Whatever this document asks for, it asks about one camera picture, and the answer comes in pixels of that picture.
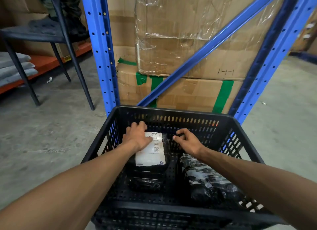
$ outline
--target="chair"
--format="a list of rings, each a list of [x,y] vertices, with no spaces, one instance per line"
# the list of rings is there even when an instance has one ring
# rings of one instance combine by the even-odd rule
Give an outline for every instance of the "chair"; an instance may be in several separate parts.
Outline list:
[[[34,100],[34,103],[36,106],[40,105],[38,98],[37,98],[32,86],[31,86],[23,68],[22,68],[21,63],[18,60],[16,53],[14,52],[11,44],[8,42],[7,39],[11,38],[11,39],[21,39],[21,40],[37,41],[37,42],[50,42],[51,46],[53,48],[53,51],[55,53],[55,56],[56,56],[60,66],[61,66],[61,69],[62,69],[63,73],[66,75],[66,78],[68,79],[68,81],[70,82],[71,79],[70,79],[70,77],[69,77],[69,75],[64,67],[63,62],[61,61],[61,57],[58,54],[58,51],[57,51],[57,48],[55,45],[55,43],[66,44],[68,51],[70,53],[70,56],[73,60],[75,70],[76,70],[77,75],[79,77],[79,80],[81,82],[81,86],[82,86],[82,88],[85,92],[85,95],[87,97],[87,100],[89,102],[90,108],[92,110],[94,110],[95,107],[94,107],[93,102],[91,100],[84,76],[81,72],[81,68],[79,66],[75,51],[74,51],[73,46],[72,46],[73,42],[78,42],[78,41],[82,41],[82,40],[87,39],[89,37],[89,34],[87,34],[87,36],[83,37],[82,39],[80,39],[78,37],[76,39],[70,38],[68,31],[67,31],[66,21],[65,21],[64,15],[62,13],[61,0],[51,0],[51,1],[52,1],[53,6],[54,6],[54,9],[56,11],[58,20],[60,22],[60,27],[61,27],[61,30],[57,30],[57,33],[55,35],[35,33],[33,31],[31,31],[31,28],[28,26],[16,26],[16,27],[3,28],[3,29],[0,29],[0,35],[4,41],[4,44],[7,48],[7,51],[9,53],[14,65],[15,65],[15,67],[17,68],[21,78],[23,79],[26,87],[28,88],[28,90],[31,94],[31,97]],[[55,27],[55,26],[44,24],[44,25],[40,25],[40,27]]]

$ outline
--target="black wrapped package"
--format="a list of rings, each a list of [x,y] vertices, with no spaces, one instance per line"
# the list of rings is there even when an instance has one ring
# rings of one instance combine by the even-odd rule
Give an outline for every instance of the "black wrapped package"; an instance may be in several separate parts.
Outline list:
[[[188,154],[180,157],[179,164],[179,174],[192,204],[198,207],[240,208],[239,201],[245,198],[244,194],[213,168]]]
[[[167,134],[145,132],[153,141],[133,155],[126,164],[129,187],[135,191],[156,192],[165,182],[165,172],[170,163]]]

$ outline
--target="piece of trash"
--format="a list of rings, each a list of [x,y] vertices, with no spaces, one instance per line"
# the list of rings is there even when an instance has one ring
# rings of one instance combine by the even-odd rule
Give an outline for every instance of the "piece of trash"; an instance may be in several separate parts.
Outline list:
[[[49,80],[46,83],[50,83],[53,80],[52,77],[49,78]]]

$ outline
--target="black plastic basket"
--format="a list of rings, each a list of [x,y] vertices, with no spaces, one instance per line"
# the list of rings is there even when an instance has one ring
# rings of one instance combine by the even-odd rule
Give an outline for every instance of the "black plastic basket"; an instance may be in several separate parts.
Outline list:
[[[206,147],[232,157],[241,158],[244,148],[250,159],[264,163],[244,133],[240,124],[231,116],[193,111],[179,111],[135,106],[115,107],[101,127],[83,162],[97,157],[101,144],[102,153],[121,143],[125,128],[132,122],[143,120],[148,131],[167,133],[171,140],[180,128],[188,128]],[[97,229],[265,229],[275,224],[285,224],[255,200],[247,198],[240,205],[243,210],[217,210],[196,208],[180,203],[175,180],[176,164],[180,150],[170,141],[171,163],[167,180],[160,193],[133,192],[127,186],[123,170],[93,215]]]

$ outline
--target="gray floor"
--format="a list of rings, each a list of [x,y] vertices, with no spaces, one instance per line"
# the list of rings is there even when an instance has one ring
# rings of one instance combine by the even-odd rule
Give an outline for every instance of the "gray floor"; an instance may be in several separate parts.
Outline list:
[[[79,164],[106,115],[92,54],[81,67],[96,110],[91,111],[73,68],[35,83],[36,108],[25,88],[0,99],[0,208],[52,176]],[[53,76],[49,84],[46,80]],[[268,165],[317,181],[317,66],[288,57],[243,128]],[[89,224],[86,229],[94,229]],[[292,229],[274,226],[270,229]]]

